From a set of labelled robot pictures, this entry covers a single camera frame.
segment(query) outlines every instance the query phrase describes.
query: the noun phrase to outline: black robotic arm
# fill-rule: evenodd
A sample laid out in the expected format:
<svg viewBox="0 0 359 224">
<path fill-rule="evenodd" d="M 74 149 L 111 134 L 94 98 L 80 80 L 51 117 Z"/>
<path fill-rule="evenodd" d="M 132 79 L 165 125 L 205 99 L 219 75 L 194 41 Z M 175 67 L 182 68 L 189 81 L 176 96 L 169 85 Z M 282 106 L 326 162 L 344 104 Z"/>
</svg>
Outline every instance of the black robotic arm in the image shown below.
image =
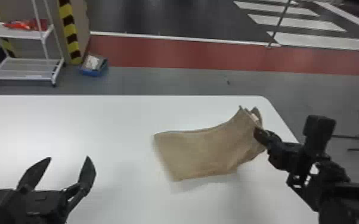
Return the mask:
<svg viewBox="0 0 359 224">
<path fill-rule="evenodd" d="M 345 169 L 326 154 L 335 124 L 327 117 L 308 116 L 303 145 L 283 142 L 260 128 L 254 137 L 267 147 L 268 161 L 289 173 L 287 185 L 319 212 L 319 224 L 359 224 L 359 184 L 351 183 Z"/>
</svg>

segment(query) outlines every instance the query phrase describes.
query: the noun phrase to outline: dark floor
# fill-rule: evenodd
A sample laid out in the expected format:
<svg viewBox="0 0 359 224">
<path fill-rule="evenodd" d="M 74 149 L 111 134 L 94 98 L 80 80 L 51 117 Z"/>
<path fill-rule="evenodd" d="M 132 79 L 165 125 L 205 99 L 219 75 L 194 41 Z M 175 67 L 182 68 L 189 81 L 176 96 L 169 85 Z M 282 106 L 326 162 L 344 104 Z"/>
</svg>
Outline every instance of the dark floor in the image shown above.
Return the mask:
<svg viewBox="0 0 359 224">
<path fill-rule="evenodd" d="M 93 78 L 68 67 L 58 83 L 54 89 L 50 83 L 1 82 L 0 95 L 261 95 L 272 102 L 299 141 L 304 139 L 302 128 L 309 114 L 336 119 L 337 133 L 359 133 L 359 76 L 111 67 L 105 76 Z M 333 139 L 328 152 L 359 182 L 359 153 L 346 151 L 352 146 L 359 142 Z"/>
<path fill-rule="evenodd" d="M 255 4 L 255 7 L 238 6 L 238 2 Z M 266 9 L 265 5 L 280 7 L 280 10 L 272 11 Z M 279 0 L 108 0 L 89 3 L 88 16 L 91 30 L 99 32 L 268 42 L 271 37 L 267 32 L 276 30 L 276 25 L 267 24 L 266 21 L 263 21 L 264 24 L 257 23 L 250 15 L 279 17 L 284 6 L 285 1 Z M 349 0 L 337 7 L 359 17 L 357 2 Z M 309 21 L 333 23 L 342 30 L 310 29 L 299 24 L 283 26 L 283 33 L 291 34 L 294 38 L 302 34 L 359 39 L 359 25 L 316 3 L 297 1 L 291 8 L 306 9 L 314 14 L 298 14 L 288 10 L 286 18 L 303 19 L 306 24 Z M 299 42 L 284 42 L 281 38 L 276 38 L 276 41 L 283 45 L 301 46 Z"/>
<path fill-rule="evenodd" d="M 108 0 L 88 4 L 91 30 L 268 42 L 230 0 Z"/>
</svg>

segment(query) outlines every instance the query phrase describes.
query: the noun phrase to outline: red object on shelf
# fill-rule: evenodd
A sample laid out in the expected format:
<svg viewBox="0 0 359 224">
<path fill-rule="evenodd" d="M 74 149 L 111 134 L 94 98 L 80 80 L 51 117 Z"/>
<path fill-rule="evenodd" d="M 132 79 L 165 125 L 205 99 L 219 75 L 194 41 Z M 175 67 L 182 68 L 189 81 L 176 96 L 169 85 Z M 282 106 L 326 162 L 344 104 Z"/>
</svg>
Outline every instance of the red object on shelf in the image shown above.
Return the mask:
<svg viewBox="0 0 359 224">
<path fill-rule="evenodd" d="M 46 31 L 48 28 L 48 20 L 45 18 L 39 19 L 41 24 L 41 31 Z M 19 29 L 19 30 L 35 30 L 39 31 L 38 22 L 35 18 L 31 20 L 23 20 L 23 21 L 11 21 L 3 24 L 5 27 L 10 29 Z"/>
<path fill-rule="evenodd" d="M 3 26 L 10 29 L 30 30 L 30 26 L 28 26 L 28 24 L 23 21 L 11 21 L 8 23 L 4 23 Z"/>
<path fill-rule="evenodd" d="M 45 18 L 41 18 L 39 20 L 41 22 L 41 31 L 46 31 L 49 21 L 47 19 L 45 19 Z M 30 26 L 31 30 L 39 31 L 38 22 L 36 21 L 35 18 L 30 20 L 29 26 Z"/>
</svg>

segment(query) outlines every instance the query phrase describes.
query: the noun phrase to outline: red floor stripe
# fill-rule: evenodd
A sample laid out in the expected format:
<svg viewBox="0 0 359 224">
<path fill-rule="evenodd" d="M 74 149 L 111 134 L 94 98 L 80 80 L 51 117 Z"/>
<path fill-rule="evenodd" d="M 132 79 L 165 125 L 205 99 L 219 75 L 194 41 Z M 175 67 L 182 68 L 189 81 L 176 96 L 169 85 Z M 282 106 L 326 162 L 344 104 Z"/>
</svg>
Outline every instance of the red floor stripe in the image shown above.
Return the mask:
<svg viewBox="0 0 359 224">
<path fill-rule="evenodd" d="M 359 76 L 359 51 L 92 36 L 111 66 L 283 71 Z"/>
</svg>

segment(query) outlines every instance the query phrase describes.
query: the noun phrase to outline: white wire shelf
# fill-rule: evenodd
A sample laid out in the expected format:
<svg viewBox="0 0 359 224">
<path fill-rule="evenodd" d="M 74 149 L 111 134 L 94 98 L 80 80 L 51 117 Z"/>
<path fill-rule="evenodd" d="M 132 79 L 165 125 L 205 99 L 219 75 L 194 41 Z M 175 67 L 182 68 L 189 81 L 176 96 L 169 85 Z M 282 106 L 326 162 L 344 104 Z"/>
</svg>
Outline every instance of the white wire shelf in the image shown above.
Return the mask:
<svg viewBox="0 0 359 224">
<path fill-rule="evenodd" d="M 54 25 L 50 25 L 46 31 L 35 30 L 16 30 L 3 26 L 4 23 L 0 23 L 0 38 L 16 38 L 16 39 L 33 39 L 33 40 L 45 40 L 54 29 Z"/>
<path fill-rule="evenodd" d="M 63 63 L 63 59 L 7 57 L 0 64 L 0 80 L 53 80 Z"/>
</svg>

